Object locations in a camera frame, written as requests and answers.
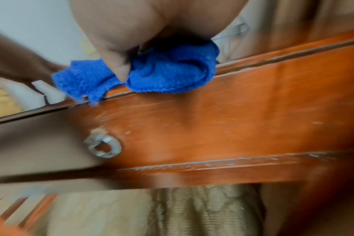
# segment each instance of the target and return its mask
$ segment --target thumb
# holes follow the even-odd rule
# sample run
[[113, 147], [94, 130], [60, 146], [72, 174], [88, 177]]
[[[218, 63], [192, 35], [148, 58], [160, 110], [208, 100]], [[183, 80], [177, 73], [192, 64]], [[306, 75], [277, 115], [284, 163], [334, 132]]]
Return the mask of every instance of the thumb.
[[98, 53], [116, 77], [125, 83], [131, 68], [128, 53], [112, 50], [98, 50]]

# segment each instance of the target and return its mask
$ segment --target blue microfiber cloth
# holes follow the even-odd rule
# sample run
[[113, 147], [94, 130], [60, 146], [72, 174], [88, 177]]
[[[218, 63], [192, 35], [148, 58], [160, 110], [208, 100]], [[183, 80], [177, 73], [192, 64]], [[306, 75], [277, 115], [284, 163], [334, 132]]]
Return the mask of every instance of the blue microfiber cloth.
[[[125, 85], [135, 92], [184, 93], [209, 82], [216, 72], [219, 49], [182, 44], [170, 49], [153, 48], [131, 58]], [[58, 89], [77, 101], [84, 95], [98, 102], [109, 90], [122, 85], [103, 60], [73, 61], [71, 67], [53, 74]]]

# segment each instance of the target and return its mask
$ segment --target wooden furniture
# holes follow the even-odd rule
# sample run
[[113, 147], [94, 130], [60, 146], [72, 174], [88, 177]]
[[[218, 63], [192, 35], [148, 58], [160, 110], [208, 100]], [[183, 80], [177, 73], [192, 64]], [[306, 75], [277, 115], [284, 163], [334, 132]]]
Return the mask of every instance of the wooden furniture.
[[[274, 235], [302, 229], [354, 183], [354, 17], [238, 42], [237, 60], [218, 65], [212, 82], [190, 93], [120, 88], [98, 106], [66, 101], [0, 118], [0, 166], [5, 157], [23, 163], [7, 174], [0, 167], [0, 190], [302, 182], [293, 217]], [[63, 116], [76, 130], [57, 130]], [[118, 156], [99, 160], [84, 150], [81, 141], [98, 128], [119, 140]], [[10, 143], [18, 149], [2, 149]]]

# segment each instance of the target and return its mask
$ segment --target metal drawer pull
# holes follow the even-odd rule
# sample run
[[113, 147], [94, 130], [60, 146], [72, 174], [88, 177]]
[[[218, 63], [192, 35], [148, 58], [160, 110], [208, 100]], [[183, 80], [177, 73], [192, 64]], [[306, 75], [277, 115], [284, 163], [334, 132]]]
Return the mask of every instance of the metal drawer pull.
[[[111, 158], [121, 152], [119, 141], [110, 135], [106, 135], [106, 132], [102, 129], [93, 129], [84, 140], [84, 143], [88, 146], [89, 152], [100, 158]], [[111, 147], [111, 151], [103, 152], [97, 150], [96, 147], [101, 143], [107, 143]]]

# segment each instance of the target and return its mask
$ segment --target white wall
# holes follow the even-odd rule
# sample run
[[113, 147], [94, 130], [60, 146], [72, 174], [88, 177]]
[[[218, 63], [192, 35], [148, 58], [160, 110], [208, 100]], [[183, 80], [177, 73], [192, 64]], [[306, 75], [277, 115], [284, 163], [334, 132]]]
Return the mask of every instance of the white wall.
[[[83, 36], [70, 11], [68, 0], [0, 0], [0, 33], [32, 49], [44, 58], [69, 65], [71, 60], [89, 59], [80, 47]], [[43, 106], [43, 97], [24, 85], [1, 81], [26, 109]], [[62, 100], [56, 93], [51, 103]]]

